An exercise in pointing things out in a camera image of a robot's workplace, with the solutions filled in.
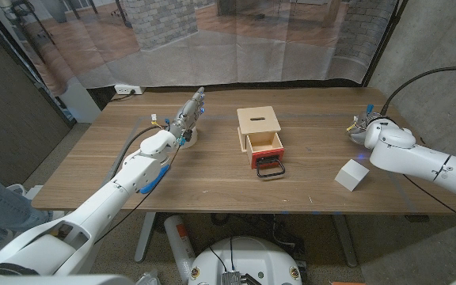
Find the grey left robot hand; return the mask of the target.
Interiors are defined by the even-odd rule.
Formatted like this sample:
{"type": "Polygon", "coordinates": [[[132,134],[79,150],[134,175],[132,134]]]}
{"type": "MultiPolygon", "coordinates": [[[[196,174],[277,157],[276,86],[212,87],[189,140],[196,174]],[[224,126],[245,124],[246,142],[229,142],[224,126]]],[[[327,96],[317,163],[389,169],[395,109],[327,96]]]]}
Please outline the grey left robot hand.
{"type": "Polygon", "coordinates": [[[196,121],[201,114],[204,113],[204,88],[200,87],[178,111],[169,127],[169,132],[177,139],[180,138],[186,131],[192,130],[196,121]]]}

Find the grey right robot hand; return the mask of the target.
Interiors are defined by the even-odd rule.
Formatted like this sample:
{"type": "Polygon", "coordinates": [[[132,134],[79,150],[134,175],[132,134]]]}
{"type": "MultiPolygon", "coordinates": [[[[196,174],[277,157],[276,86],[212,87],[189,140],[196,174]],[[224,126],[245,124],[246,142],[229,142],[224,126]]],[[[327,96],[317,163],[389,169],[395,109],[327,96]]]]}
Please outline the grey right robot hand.
{"type": "Polygon", "coordinates": [[[363,145],[369,123],[377,117],[376,112],[362,112],[354,116],[353,123],[347,128],[347,133],[352,142],[363,145]]]}

